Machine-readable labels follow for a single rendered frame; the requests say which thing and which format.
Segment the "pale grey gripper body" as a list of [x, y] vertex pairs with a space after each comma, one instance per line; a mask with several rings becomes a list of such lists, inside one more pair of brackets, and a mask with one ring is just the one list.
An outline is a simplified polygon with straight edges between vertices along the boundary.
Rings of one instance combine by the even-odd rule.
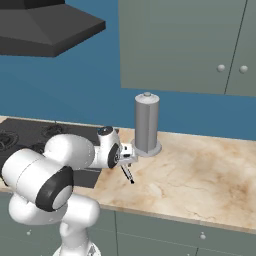
[[132, 164], [132, 163], [137, 162], [137, 161], [138, 161], [137, 156], [129, 156], [129, 157], [121, 156], [120, 159], [119, 159], [118, 165], [119, 166], [129, 165], [129, 164]]

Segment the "grey-green drawer front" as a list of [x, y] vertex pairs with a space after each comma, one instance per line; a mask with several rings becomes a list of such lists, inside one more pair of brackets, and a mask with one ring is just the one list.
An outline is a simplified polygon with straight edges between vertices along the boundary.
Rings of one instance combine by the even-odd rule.
[[179, 221], [116, 213], [117, 231], [178, 244], [224, 251], [240, 251], [242, 247], [256, 246], [256, 235]]

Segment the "grey cylinder paper towel holder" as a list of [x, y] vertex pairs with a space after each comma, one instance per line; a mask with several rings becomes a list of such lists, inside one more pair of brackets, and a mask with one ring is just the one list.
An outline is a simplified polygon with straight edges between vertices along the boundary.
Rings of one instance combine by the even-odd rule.
[[155, 156], [162, 149], [157, 139], [159, 103], [160, 98], [150, 92], [135, 97], [135, 138], [132, 144], [141, 157]]

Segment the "narrow grey-green cupboard door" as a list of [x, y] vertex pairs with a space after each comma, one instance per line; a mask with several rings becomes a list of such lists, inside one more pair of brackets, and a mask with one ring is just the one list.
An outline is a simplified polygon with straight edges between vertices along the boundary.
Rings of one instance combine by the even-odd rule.
[[[242, 65], [248, 67], [244, 74]], [[246, 3], [226, 94], [256, 97], [256, 0]]]

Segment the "wide grey-green cupboard door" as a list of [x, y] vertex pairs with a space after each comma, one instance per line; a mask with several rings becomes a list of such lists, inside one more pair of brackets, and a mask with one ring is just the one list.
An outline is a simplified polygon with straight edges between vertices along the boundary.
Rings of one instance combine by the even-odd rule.
[[121, 86], [222, 94], [245, 3], [119, 0]]

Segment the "grey-green base cupboard door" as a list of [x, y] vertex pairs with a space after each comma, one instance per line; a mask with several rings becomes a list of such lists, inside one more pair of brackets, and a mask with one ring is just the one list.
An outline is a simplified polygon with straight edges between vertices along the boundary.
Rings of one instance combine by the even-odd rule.
[[196, 256], [256, 256], [256, 246], [242, 247], [240, 251], [197, 248]]
[[197, 248], [117, 234], [119, 256], [196, 256]]

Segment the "grey-green base cupboard front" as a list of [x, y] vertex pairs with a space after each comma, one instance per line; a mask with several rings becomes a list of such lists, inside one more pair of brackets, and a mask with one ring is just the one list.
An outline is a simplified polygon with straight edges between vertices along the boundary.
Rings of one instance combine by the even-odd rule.
[[[11, 219], [8, 205], [12, 194], [0, 192], [0, 256], [52, 256], [61, 245], [59, 223], [27, 226]], [[96, 224], [87, 229], [102, 256], [117, 256], [114, 212], [102, 209]]]

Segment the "black range hood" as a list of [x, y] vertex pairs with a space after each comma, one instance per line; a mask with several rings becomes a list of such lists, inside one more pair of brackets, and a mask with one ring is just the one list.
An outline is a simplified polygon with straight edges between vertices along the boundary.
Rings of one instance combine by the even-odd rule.
[[65, 0], [0, 0], [0, 55], [56, 57], [105, 28]]

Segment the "black hob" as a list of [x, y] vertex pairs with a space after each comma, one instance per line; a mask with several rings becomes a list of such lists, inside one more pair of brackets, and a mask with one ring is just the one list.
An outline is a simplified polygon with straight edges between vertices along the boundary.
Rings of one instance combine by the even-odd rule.
[[0, 177], [4, 162], [21, 148], [42, 154], [47, 141], [57, 134], [74, 134], [87, 138], [95, 147], [96, 163], [89, 169], [74, 171], [74, 185], [93, 188], [102, 168], [113, 168], [120, 159], [118, 130], [110, 126], [89, 127], [58, 122], [7, 118], [0, 123]]

